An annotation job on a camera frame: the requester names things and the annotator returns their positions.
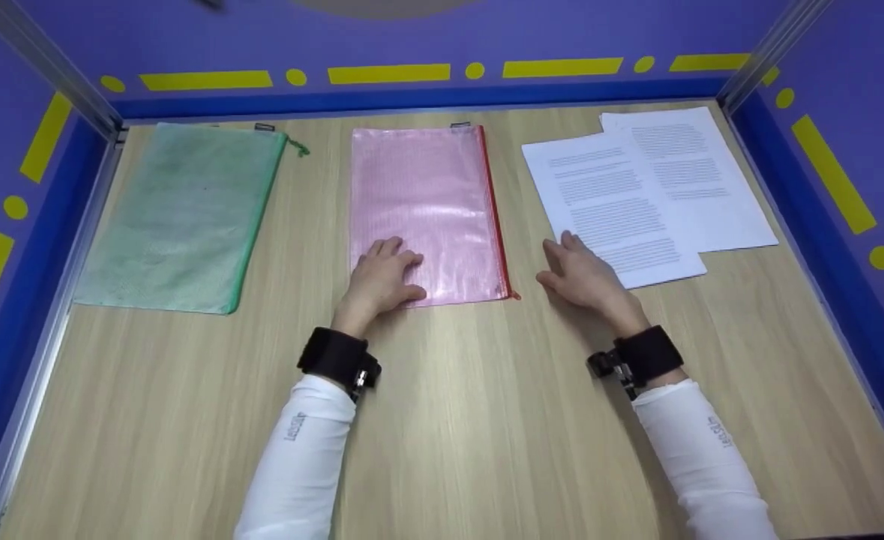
stack of papers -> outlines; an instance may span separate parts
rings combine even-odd
[[[576,233],[625,287],[705,274],[698,253],[778,243],[708,107],[601,122],[521,149],[555,237]]]

gray circle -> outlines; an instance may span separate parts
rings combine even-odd
[[[311,10],[357,20],[407,20],[428,17],[476,0],[292,0]]]

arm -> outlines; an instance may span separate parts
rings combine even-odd
[[[545,240],[557,271],[535,279],[571,303],[597,312],[617,338],[651,328],[641,303],[605,261],[567,230],[561,245]],[[745,464],[698,384],[681,368],[648,380],[632,404],[655,455],[699,540],[777,538]]]
[[[361,256],[332,318],[333,338],[363,352],[361,338],[377,315],[425,297],[421,287],[403,283],[405,268],[422,257],[410,250],[398,254],[400,246],[398,237],[377,240]],[[328,538],[353,419],[355,402],[342,383],[307,373],[295,384],[252,478],[237,540]]]

wooden table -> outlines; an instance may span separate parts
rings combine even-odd
[[[352,428],[334,537],[685,537],[628,399],[586,371],[610,345],[605,329],[534,280],[551,228],[520,147],[596,133],[601,110],[692,105],[270,122],[312,154],[285,154],[241,307],[75,305],[1,537],[229,538],[301,347],[346,286],[352,128],[465,120],[487,131],[521,300],[405,310],[370,333],[385,372]],[[782,537],[884,531],[883,428],[713,109],[781,245],[706,253],[706,276],[637,295],[739,444]],[[105,215],[151,130],[130,130]]]

left hand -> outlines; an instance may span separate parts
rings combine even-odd
[[[421,264],[424,257],[413,250],[398,253],[400,247],[401,238],[392,236],[376,240],[369,252],[359,257],[349,290],[335,308],[332,329],[360,339],[380,313],[428,296],[424,288],[407,286],[403,281],[405,269]]]

